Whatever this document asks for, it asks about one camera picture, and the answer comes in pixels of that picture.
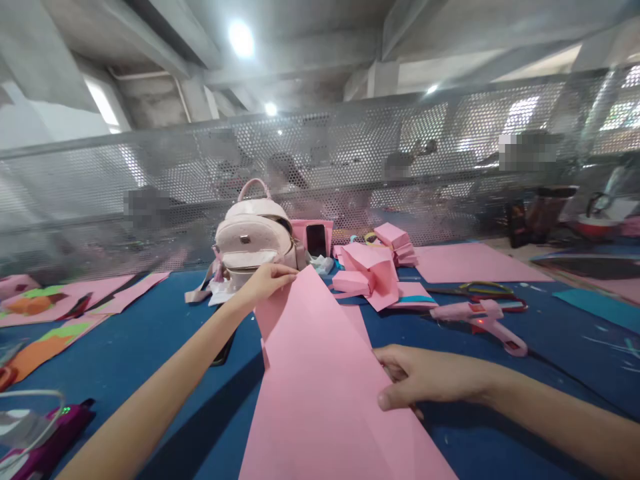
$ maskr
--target backpack handle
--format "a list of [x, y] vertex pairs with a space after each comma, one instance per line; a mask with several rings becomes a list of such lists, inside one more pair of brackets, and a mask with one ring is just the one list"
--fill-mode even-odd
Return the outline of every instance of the backpack handle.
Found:
[[271, 200], [271, 192], [269, 191], [268, 186], [260, 179], [251, 179], [248, 182], [245, 183], [245, 186], [242, 187], [242, 190], [240, 190], [240, 195], [238, 196], [238, 201], [242, 201], [242, 198], [244, 198], [245, 193], [247, 192], [247, 190], [249, 190], [249, 187], [251, 186], [252, 183], [258, 182], [262, 185], [262, 188], [264, 188], [265, 193], [267, 194], [267, 198], [269, 200]]

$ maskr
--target hand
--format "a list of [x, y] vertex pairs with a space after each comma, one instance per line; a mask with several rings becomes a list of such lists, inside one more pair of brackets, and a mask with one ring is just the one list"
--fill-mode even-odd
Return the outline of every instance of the hand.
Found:
[[400, 345], [373, 353], [394, 382], [378, 396], [384, 411], [410, 407], [417, 401], [480, 402], [511, 372], [484, 360]]
[[295, 280], [298, 270], [277, 263], [265, 263], [240, 288], [236, 296], [248, 297], [252, 303], [269, 298], [278, 288]]

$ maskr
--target teal paper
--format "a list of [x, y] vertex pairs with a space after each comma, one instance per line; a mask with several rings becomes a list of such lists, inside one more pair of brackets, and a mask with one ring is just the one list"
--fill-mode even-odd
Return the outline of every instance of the teal paper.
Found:
[[582, 289], [557, 292], [553, 296], [640, 335], [640, 309], [636, 307]]

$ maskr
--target mini backpack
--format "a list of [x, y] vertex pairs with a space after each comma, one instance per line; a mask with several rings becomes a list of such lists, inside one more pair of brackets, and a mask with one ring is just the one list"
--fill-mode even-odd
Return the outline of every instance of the mini backpack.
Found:
[[[243, 200], [253, 183], [263, 186], [267, 198]], [[238, 289], [264, 263], [281, 263], [298, 270], [307, 265], [304, 246], [293, 238], [289, 217], [272, 200], [269, 188], [260, 179], [249, 180], [240, 191], [238, 202], [218, 225], [213, 251], [216, 260], [209, 266], [200, 287], [186, 292], [187, 303], [209, 296], [206, 289], [209, 280], [213, 277], [215, 281], [222, 281], [225, 269], [232, 286]]]

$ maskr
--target phone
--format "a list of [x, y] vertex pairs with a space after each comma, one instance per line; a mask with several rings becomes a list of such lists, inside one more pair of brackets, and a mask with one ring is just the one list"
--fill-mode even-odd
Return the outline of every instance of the phone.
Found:
[[231, 337], [225, 343], [225, 346], [222, 347], [220, 353], [214, 358], [213, 363], [210, 367], [219, 367], [220, 365], [224, 365], [229, 357], [229, 352], [231, 351], [231, 344], [233, 343], [233, 339], [235, 338], [235, 331], [231, 334]]
[[327, 256], [324, 225], [307, 225], [307, 250], [312, 257]]

